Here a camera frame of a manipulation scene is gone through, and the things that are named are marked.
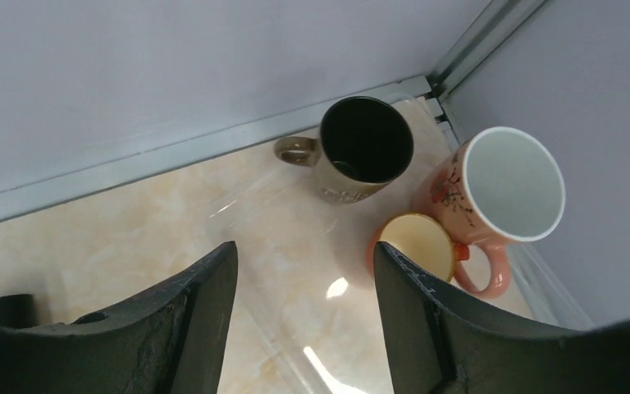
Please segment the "small yellow cup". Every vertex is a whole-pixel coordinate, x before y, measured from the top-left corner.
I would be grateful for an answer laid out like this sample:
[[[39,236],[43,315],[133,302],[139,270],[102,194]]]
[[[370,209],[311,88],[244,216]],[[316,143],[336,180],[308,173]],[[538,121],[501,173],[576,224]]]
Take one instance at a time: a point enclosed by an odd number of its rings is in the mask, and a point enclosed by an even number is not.
[[[423,270],[446,280],[454,277],[456,265],[469,259],[469,248],[454,243],[434,219],[420,213],[395,216],[377,228],[366,252],[366,268],[374,273],[375,244],[386,242]]]

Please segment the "black cup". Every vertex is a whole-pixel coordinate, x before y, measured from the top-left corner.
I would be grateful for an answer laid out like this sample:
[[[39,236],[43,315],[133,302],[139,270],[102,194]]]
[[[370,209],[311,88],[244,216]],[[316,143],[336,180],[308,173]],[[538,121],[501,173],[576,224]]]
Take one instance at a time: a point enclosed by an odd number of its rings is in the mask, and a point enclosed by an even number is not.
[[[316,138],[288,136],[274,145],[282,162],[313,170],[317,194],[353,204],[400,177],[413,158],[413,134],[402,114],[369,96],[343,98],[322,117]]]

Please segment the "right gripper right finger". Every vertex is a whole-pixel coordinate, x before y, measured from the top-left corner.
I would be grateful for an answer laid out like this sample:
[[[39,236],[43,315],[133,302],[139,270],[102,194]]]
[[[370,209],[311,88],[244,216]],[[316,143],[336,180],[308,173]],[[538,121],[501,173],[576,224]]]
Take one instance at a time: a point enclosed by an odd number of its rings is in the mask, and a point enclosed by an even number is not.
[[[630,320],[590,331],[510,313],[374,249],[374,284],[397,393],[630,393]]]

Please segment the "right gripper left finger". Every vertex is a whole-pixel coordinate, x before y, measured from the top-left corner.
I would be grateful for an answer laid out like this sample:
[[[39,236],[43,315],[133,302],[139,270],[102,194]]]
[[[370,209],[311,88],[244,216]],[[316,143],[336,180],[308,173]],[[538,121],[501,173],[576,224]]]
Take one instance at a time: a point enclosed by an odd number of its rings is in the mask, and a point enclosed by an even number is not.
[[[0,393],[214,393],[233,310],[238,250],[73,323],[38,321],[31,294],[0,296]]]

